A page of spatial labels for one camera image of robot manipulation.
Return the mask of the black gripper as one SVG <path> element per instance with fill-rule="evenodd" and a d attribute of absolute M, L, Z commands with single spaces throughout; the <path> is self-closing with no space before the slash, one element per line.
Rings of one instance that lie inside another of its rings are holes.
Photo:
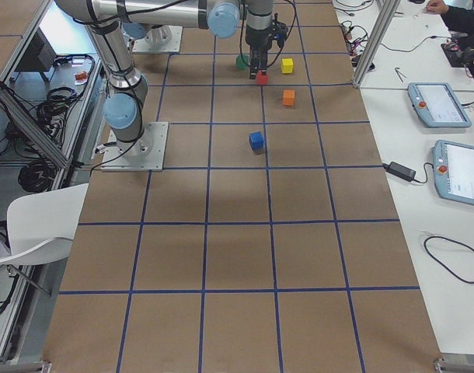
<path fill-rule="evenodd" d="M 258 30 L 246 24 L 246 43 L 249 46 L 249 76 L 256 77 L 258 71 L 267 74 L 268 50 L 271 49 L 272 26 Z"/>

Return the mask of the person's hand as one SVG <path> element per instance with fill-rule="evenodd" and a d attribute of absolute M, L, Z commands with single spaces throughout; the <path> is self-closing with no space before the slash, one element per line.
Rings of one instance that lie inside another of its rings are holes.
<path fill-rule="evenodd" d="M 443 15 L 448 12 L 450 6 L 444 0 L 429 0 L 425 5 L 425 11 L 433 14 Z"/>

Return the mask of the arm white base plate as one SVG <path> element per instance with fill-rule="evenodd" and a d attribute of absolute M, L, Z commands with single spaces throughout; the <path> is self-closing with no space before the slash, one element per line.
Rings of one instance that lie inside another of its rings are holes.
<path fill-rule="evenodd" d="M 103 153 L 100 169 L 105 172 L 137 172 L 163 170 L 169 123 L 148 122 L 144 124 L 144 133 L 133 148 L 124 155 L 123 150 L 130 145 L 120 142 L 120 147 L 107 147 Z"/>
<path fill-rule="evenodd" d="M 160 26 L 152 28 L 143 39 L 131 45 L 133 54 L 178 54 L 183 35 L 181 26 Z"/>

